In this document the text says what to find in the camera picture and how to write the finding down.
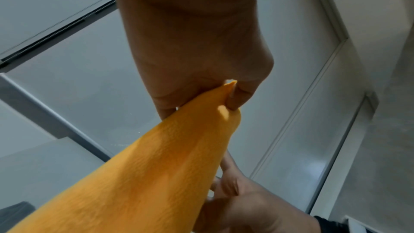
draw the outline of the cloth fold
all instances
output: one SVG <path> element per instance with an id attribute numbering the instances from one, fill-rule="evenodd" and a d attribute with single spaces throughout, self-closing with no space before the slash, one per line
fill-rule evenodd
<path id="1" fill-rule="evenodd" d="M 234 83 L 201 94 L 10 233 L 189 233 L 240 111 Z"/>

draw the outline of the skin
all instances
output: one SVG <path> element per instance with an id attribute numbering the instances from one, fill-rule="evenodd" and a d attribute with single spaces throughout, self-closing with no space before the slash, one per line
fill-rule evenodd
<path id="1" fill-rule="evenodd" d="M 202 92 L 237 80 L 237 109 L 270 74 L 256 0 L 117 0 L 132 55 L 162 119 Z"/>
<path id="2" fill-rule="evenodd" d="M 318 221 L 245 177 L 230 153 L 221 164 L 223 176 L 213 181 L 194 232 L 321 233 Z"/>

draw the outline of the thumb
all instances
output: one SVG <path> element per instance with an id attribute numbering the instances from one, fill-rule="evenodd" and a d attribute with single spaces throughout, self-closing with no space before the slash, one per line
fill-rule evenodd
<path id="1" fill-rule="evenodd" d="M 263 213 L 258 194 L 217 198 L 206 202 L 194 225 L 194 232 L 215 232 L 229 227 L 258 225 Z"/>
<path id="2" fill-rule="evenodd" d="M 231 110 L 236 110 L 246 103 L 259 87 L 261 81 L 237 81 L 232 92 L 226 101 L 226 106 Z"/>

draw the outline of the black sleeve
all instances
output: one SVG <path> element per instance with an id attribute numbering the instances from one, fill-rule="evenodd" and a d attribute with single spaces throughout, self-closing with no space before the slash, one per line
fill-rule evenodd
<path id="1" fill-rule="evenodd" d="M 319 222 L 322 233 L 349 233 L 348 226 L 334 221 L 328 221 L 324 218 L 315 216 Z"/>

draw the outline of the yellow towel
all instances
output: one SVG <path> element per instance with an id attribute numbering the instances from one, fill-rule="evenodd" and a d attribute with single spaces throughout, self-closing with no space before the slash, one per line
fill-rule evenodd
<path id="1" fill-rule="evenodd" d="M 189 233 L 240 112 L 234 83 L 196 97 L 9 232 Z"/>

